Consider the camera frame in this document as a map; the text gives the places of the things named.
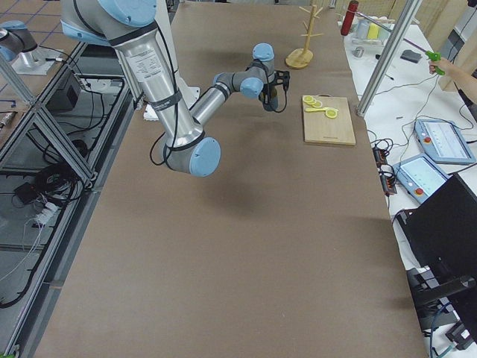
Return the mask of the third robot base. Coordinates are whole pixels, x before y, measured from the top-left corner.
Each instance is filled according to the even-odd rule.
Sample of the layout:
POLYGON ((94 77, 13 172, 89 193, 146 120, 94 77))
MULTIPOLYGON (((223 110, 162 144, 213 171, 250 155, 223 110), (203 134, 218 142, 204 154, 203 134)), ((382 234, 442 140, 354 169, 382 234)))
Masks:
POLYGON ((61 61, 54 50, 40 48, 24 22, 1 23, 1 55, 20 75, 47 75, 61 61))

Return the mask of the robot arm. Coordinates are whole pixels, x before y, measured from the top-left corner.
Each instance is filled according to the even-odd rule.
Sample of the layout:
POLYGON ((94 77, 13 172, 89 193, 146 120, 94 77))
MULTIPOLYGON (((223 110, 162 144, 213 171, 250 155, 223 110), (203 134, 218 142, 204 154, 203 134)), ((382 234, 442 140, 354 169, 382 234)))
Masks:
POLYGON ((253 48, 243 72, 224 72, 192 105, 177 82, 177 67, 165 38, 170 29, 163 1, 62 1, 63 33, 77 41, 110 46, 122 54, 133 78, 165 128, 159 137, 159 163, 196 177, 212 174, 221 159, 218 141, 203 126, 234 92, 257 98, 267 111, 278 107, 276 85, 288 84, 289 73, 276 70, 267 43, 253 48))

